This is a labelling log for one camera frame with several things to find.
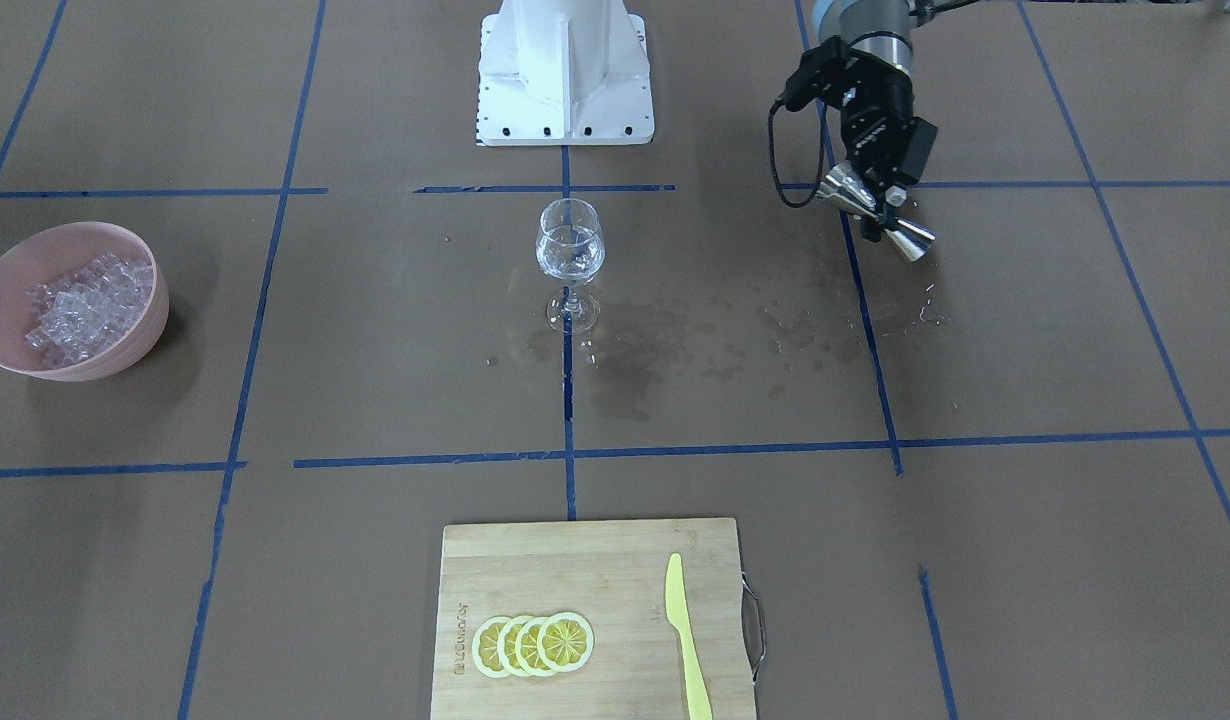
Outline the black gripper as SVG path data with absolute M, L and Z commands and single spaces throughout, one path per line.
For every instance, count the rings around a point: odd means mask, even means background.
M 865 238 L 879 242 L 904 231 L 907 188 L 925 172 L 938 127 L 915 114 L 909 78 L 911 46 L 903 38 L 827 38 L 806 50 L 784 86 L 784 108 L 819 100 L 839 111 L 845 159 L 871 197 Z

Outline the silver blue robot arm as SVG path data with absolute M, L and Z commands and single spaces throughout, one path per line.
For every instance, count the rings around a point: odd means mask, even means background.
M 822 174 L 803 201 L 788 201 L 779 178 L 775 142 L 769 162 L 779 199 L 788 208 L 830 202 L 859 220 L 870 242 L 889 240 L 908 263 L 922 258 L 935 234 L 900 215 L 909 188 L 921 181 L 938 127 L 915 111 L 911 32 L 962 1 L 819 1 L 812 10 L 819 42 L 801 55 L 770 106 L 768 132 L 780 110 L 811 102 L 836 110 L 845 160 Z

